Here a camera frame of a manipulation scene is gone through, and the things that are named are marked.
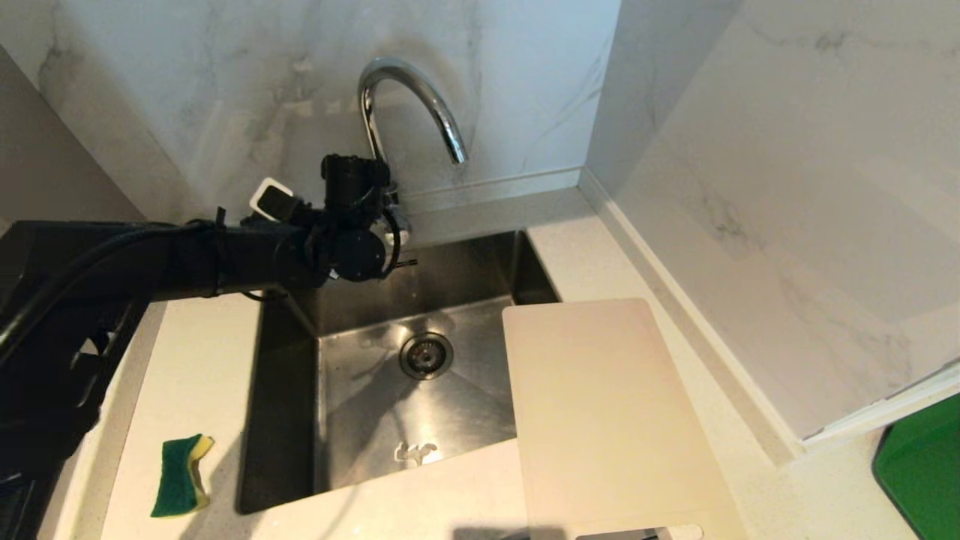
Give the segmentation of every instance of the gray wall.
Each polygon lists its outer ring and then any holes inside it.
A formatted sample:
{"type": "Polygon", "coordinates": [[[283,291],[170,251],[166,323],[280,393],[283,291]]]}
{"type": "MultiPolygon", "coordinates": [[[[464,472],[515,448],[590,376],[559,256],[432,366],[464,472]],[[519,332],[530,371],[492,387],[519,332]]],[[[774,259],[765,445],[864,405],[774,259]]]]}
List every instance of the gray wall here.
{"type": "Polygon", "coordinates": [[[0,182],[0,231],[22,219],[143,219],[2,48],[0,182]]]}
{"type": "Polygon", "coordinates": [[[624,0],[587,167],[798,436],[960,356],[954,0],[624,0]]]}

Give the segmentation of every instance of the marble wall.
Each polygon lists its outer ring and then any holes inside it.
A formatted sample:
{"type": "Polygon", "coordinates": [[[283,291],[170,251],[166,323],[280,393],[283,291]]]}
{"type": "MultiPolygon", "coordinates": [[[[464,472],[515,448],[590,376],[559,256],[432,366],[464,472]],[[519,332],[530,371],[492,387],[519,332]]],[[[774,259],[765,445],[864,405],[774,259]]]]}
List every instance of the marble wall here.
{"type": "Polygon", "coordinates": [[[360,72],[398,56],[468,142],[454,168],[388,82],[401,194],[584,164],[618,0],[0,0],[0,44],[149,217],[237,219],[265,176],[323,199],[325,154],[368,155],[360,72]]]}
{"type": "Polygon", "coordinates": [[[960,356],[960,6],[657,4],[624,0],[588,170],[790,428],[960,356]]]}

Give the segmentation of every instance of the green tray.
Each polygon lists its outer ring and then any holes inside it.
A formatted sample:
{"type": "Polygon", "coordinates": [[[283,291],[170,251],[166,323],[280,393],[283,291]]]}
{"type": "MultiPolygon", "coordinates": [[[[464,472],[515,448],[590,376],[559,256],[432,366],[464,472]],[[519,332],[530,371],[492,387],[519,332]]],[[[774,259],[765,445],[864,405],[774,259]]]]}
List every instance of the green tray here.
{"type": "Polygon", "coordinates": [[[874,478],[923,540],[960,540],[960,395],[891,426],[874,478]]]}

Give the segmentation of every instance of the sink basin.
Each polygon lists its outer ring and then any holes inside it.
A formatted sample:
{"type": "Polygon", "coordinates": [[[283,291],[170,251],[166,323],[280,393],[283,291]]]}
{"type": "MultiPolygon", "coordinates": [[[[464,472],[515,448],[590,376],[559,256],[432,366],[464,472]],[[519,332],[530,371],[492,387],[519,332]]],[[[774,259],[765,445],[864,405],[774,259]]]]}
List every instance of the sink basin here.
{"type": "Polygon", "coordinates": [[[516,437],[504,307],[557,302],[523,232],[405,252],[383,282],[266,303],[238,509],[516,437]]]}

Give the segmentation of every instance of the white countertop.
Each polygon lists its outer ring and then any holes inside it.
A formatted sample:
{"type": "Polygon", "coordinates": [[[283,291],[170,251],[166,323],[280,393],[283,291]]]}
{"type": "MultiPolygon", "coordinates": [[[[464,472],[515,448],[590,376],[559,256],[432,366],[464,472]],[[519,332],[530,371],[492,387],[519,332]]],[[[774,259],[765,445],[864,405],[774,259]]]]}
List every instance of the white countertop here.
{"type": "MultiPolygon", "coordinates": [[[[914,538],[871,475],[878,432],[784,467],[772,464],[578,190],[415,216],[414,227],[430,243],[525,227],[565,302],[646,299],[752,538],[914,538]]],[[[258,312],[257,303],[240,295],[168,304],[113,484],[104,538],[467,540],[525,524],[515,440],[238,515],[233,498],[258,312]],[[216,440],[200,464],[210,507],[180,518],[150,518],[161,443],[198,432],[216,440]]]]}

